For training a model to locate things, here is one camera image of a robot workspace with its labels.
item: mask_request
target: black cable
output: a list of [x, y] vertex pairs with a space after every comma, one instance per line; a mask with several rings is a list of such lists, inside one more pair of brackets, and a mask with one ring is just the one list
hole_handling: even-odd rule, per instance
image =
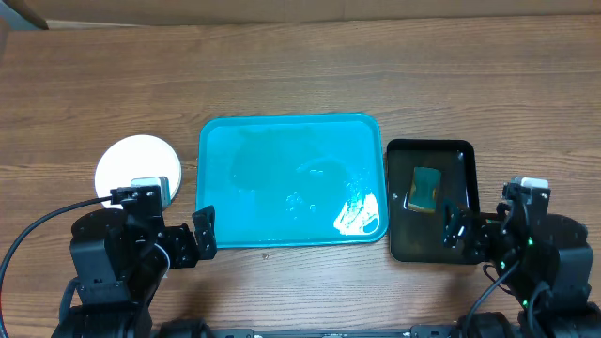
[[491, 286], [489, 286], [488, 289], [485, 291], [485, 293], [483, 293], [482, 296], [480, 296], [480, 298], [475, 303], [473, 303], [473, 305], [471, 305], [471, 309], [468, 312], [468, 315], [466, 316], [465, 321], [463, 322], [463, 329], [461, 331], [462, 338], [468, 337], [468, 327], [470, 326], [471, 318], [475, 314], [476, 310], [478, 310], [478, 308], [480, 307], [480, 305], [482, 305], [482, 303], [486, 300], [486, 298], [488, 298], [488, 296], [490, 296], [490, 294], [493, 291], [495, 291], [497, 286], [501, 285], [501, 283], [503, 283], [507, 279], [507, 277], [511, 276], [511, 274], [514, 273], [514, 271], [517, 269], [518, 266], [519, 266], [519, 261], [517, 261], [513, 266], [511, 266], [508, 270], [506, 270], [499, 277], [499, 279], [495, 283], [493, 283]]
[[69, 309], [71, 307], [71, 301], [73, 300], [73, 294], [75, 289], [79, 287], [79, 278], [75, 277], [69, 281], [65, 292], [63, 293], [63, 299], [60, 300], [60, 307], [58, 308], [58, 322], [62, 323], [65, 318], [69, 315]]
[[[488, 279], [490, 281], [492, 281], [492, 283], [495, 283], [495, 282], [497, 282], [497, 280], [493, 276], [491, 276], [490, 273], [488, 273], [488, 269], [490, 269], [490, 268], [495, 268], [495, 266], [493, 266], [491, 264], [484, 264], [482, 266], [482, 271], [485, 273], [486, 277], [488, 277]], [[504, 288], [501, 284], [499, 284], [499, 289], [501, 289], [507, 295], [514, 296], [514, 293], [511, 292], [511, 290]]]
[[[2, 292], [2, 284], [4, 283], [4, 276], [7, 274], [8, 262], [10, 262], [10, 258], [12, 258], [12, 256], [15, 254], [15, 251], [19, 247], [19, 244], [21, 244], [21, 242], [25, 239], [25, 237], [27, 235], [29, 235], [30, 232], [32, 232], [40, 224], [50, 220], [54, 216], [58, 216], [62, 213], [74, 210], [78, 207], [86, 207], [86, 206], [90, 206], [93, 204], [97, 204], [97, 203], [104, 202], [104, 201], [110, 201], [110, 200], [111, 200], [111, 196], [107, 196], [107, 197], [102, 197], [102, 198], [94, 198], [94, 199], [83, 201], [80, 203], [75, 203], [68, 207], [62, 207], [59, 210], [53, 211], [53, 212], [47, 214], [46, 216], [40, 218], [39, 220], [31, 223], [31, 225], [27, 226], [27, 228], [25, 228], [25, 230], [23, 230], [22, 233], [17, 237], [17, 239], [15, 239], [15, 241], [12, 243], [12, 245], [8, 249], [7, 255], [5, 255], [4, 259], [2, 260], [2, 265], [0, 266], [0, 292]], [[0, 334], [2, 335], [3, 338], [8, 338], [7, 328], [4, 325], [4, 318], [2, 316], [2, 306], [1, 305], [0, 305]]]
[[528, 328], [530, 329], [532, 337], [536, 337], [537, 335], [534, 333], [534, 302], [538, 299], [538, 296], [544, 291], [549, 290], [549, 286], [547, 282], [541, 281], [532, 292], [530, 296], [530, 302], [528, 303], [528, 310], [526, 314], [528, 316]]

